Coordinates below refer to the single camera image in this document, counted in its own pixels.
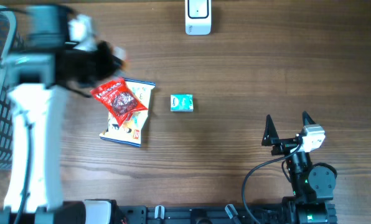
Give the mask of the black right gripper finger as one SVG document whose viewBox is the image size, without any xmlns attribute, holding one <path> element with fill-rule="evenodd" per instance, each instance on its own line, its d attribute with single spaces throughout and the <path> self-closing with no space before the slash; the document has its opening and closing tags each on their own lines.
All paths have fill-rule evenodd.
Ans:
<svg viewBox="0 0 371 224">
<path fill-rule="evenodd" d="M 261 142 L 262 146 L 274 146 L 279 144 L 279 136 L 276 131 L 275 125 L 271 115 L 266 116 L 265 131 Z"/>
<path fill-rule="evenodd" d="M 313 125 L 315 124 L 316 122 L 309 116 L 308 112 L 307 111 L 303 111 L 302 113 L 302 119 L 303 119 L 303 125 L 304 126 L 307 126 L 307 125 Z"/>
</svg>

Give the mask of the red snack bag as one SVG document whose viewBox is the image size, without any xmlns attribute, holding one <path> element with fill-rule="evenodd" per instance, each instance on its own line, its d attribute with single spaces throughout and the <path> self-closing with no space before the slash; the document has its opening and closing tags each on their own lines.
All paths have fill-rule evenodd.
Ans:
<svg viewBox="0 0 371 224">
<path fill-rule="evenodd" d="M 102 103 L 121 126 L 129 115 L 147 110 L 129 89 L 124 78 L 109 81 L 90 91 L 92 97 Z"/>
</svg>

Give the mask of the teal tissue pack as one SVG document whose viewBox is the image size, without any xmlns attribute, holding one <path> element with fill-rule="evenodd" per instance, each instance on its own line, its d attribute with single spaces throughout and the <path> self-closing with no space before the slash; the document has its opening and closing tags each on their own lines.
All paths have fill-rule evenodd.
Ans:
<svg viewBox="0 0 371 224">
<path fill-rule="evenodd" d="M 193 112 L 194 102 L 191 94 L 174 94 L 171 95 L 172 112 Z"/>
</svg>

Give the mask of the orange tissue pack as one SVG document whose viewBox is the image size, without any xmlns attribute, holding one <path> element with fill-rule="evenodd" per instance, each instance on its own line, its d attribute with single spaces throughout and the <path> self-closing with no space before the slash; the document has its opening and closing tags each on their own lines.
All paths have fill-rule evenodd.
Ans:
<svg viewBox="0 0 371 224">
<path fill-rule="evenodd" d="M 113 47 L 115 62 L 120 65 L 120 70 L 126 71 L 129 68 L 127 51 L 121 47 Z"/>
</svg>

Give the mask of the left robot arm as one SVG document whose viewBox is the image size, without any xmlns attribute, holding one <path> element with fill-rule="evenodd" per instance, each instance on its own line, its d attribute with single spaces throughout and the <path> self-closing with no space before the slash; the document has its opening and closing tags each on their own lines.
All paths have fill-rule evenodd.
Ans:
<svg viewBox="0 0 371 224">
<path fill-rule="evenodd" d="M 11 103 L 9 188 L 0 223 L 119 223 L 115 200 L 66 201 L 60 176 L 62 120 L 68 83 L 89 87 L 120 67 L 110 46 L 96 41 L 92 20 L 57 4 L 26 8 L 29 44 L 0 61 L 0 82 Z"/>
</svg>

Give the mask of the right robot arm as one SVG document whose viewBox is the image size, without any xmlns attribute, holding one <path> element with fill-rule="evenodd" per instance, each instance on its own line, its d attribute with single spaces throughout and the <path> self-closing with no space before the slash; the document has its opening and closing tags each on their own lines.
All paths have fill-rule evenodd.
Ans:
<svg viewBox="0 0 371 224">
<path fill-rule="evenodd" d="M 273 156 L 284 156 L 292 197 L 282 200 L 285 223 L 337 223 L 334 198 L 337 171 L 329 164 L 313 163 L 310 153 L 319 149 L 325 130 L 303 112 L 303 128 L 293 138 L 281 139 L 270 115 L 266 116 L 263 146 L 271 146 Z"/>
</svg>

